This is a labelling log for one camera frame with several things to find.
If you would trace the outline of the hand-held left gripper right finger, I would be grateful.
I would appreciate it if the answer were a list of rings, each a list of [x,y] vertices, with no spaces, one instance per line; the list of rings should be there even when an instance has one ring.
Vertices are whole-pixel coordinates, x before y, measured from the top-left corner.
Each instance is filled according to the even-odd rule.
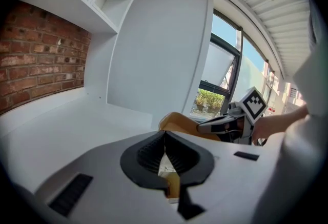
[[[192,202],[188,188],[203,184],[214,169],[214,156],[205,148],[177,134],[165,132],[165,152],[180,177],[178,213],[191,219],[205,211]]]

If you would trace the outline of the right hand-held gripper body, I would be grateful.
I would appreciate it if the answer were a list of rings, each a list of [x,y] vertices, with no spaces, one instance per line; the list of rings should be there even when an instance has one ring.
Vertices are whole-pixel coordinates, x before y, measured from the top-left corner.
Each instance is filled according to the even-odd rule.
[[[246,138],[250,144],[254,125],[267,107],[261,93],[252,87],[240,101],[230,102],[224,115],[200,123],[197,131],[217,135],[225,142]]]

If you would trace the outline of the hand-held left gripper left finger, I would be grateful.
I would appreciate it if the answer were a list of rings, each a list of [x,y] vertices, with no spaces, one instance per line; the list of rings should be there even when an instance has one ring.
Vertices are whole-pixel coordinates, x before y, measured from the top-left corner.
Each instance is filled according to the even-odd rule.
[[[166,179],[158,175],[165,153],[165,131],[158,131],[128,147],[120,158],[125,175],[136,185],[152,190],[167,190]]]

